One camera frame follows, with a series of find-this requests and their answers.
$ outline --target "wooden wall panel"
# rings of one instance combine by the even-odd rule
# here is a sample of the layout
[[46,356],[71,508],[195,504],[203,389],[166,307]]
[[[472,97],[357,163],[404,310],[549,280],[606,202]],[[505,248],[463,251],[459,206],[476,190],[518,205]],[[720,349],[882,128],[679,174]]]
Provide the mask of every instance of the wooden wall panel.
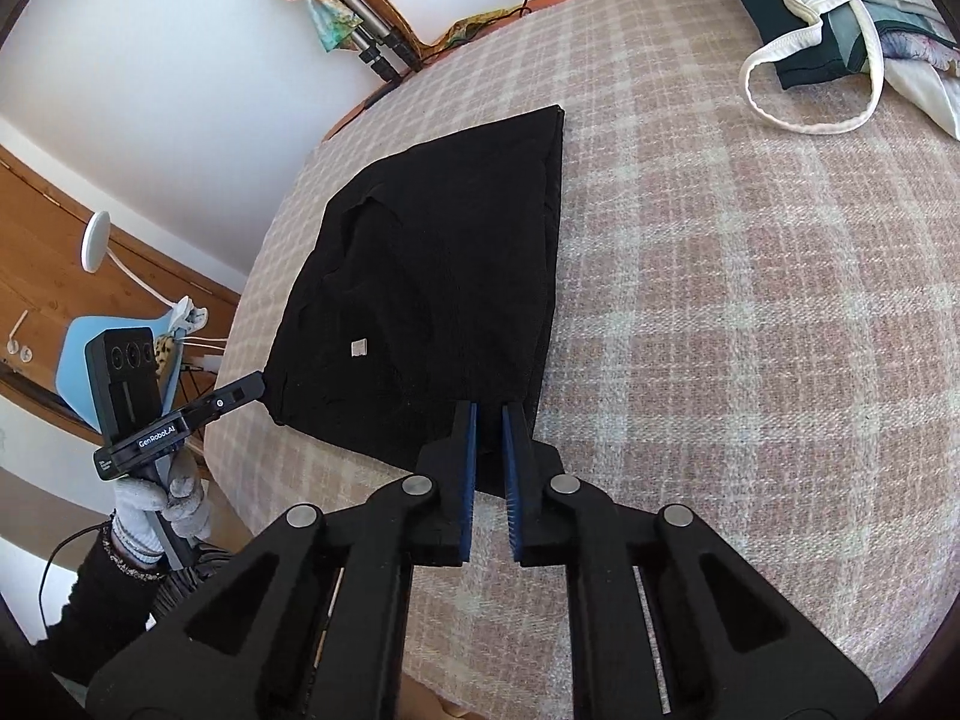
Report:
[[[97,274],[83,270],[80,215],[89,216],[84,211],[75,203],[73,208],[56,204],[0,167],[0,360],[50,391],[55,391],[56,366],[72,319],[87,314],[155,319],[167,310],[109,259]],[[203,336],[227,336],[237,295],[183,266],[168,269],[171,261],[132,240],[114,228],[112,247],[127,267],[167,298],[190,295],[197,306],[208,308]],[[16,336],[34,353],[28,364],[6,350],[7,333],[25,308],[30,313]]]

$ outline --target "black sleeve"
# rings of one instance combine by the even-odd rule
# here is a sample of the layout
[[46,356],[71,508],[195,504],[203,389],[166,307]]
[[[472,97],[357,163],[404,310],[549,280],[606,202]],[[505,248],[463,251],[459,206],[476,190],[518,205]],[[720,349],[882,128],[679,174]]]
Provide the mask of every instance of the black sleeve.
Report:
[[102,531],[77,570],[61,621],[35,649],[51,671],[80,685],[144,632],[160,572],[126,565]]

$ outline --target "white lamp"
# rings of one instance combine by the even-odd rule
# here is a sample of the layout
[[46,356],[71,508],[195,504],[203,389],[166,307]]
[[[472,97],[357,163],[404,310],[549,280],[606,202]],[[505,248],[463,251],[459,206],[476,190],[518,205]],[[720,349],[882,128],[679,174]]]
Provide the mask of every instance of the white lamp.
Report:
[[113,264],[121,269],[124,274],[130,276],[130,279],[133,279],[161,303],[173,309],[173,314],[170,317],[170,332],[182,329],[186,333],[194,333],[205,326],[209,316],[207,309],[195,308],[190,298],[181,298],[179,303],[174,303],[165,298],[120,262],[120,258],[109,247],[109,239],[110,215],[106,211],[98,211],[86,224],[86,229],[83,231],[83,242],[80,243],[80,264],[83,265],[86,272],[89,274],[97,272],[103,264],[104,257],[109,256]]

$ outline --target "plaid blanket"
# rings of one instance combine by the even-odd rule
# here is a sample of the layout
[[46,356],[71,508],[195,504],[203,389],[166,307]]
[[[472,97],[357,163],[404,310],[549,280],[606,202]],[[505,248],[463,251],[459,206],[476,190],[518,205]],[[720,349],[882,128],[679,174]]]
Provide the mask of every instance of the plaid blanket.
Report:
[[[618,502],[696,509],[886,693],[960,589],[960,146],[891,90],[856,132],[771,129],[736,90],[757,45],[738,0],[572,0],[413,77],[310,156],[221,381],[265,364],[325,202],[363,166],[558,103],[536,437]],[[867,87],[757,79],[791,121]],[[208,428],[206,459],[254,532],[400,474],[259,404]],[[472,562],[416,571],[404,667],[486,717],[570,717],[563,571],[515,568],[506,533],[479,496]]]

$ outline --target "bracelet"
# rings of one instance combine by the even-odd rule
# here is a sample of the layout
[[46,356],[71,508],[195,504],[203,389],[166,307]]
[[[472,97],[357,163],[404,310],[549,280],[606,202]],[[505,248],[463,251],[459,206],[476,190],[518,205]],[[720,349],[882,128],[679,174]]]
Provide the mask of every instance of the bracelet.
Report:
[[121,573],[128,577],[137,579],[139,581],[159,581],[165,576],[165,574],[160,571],[144,571],[140,568],[134,568],[133,566],[129,565],[122,556],[117,554],[117,550],[109,538],[109,529],[107,528],[104,528],[104,530],[100,531],[100,544],[104,548],[104,552],[107,553],[107,556],[110,558],[113,564],[120,569]]

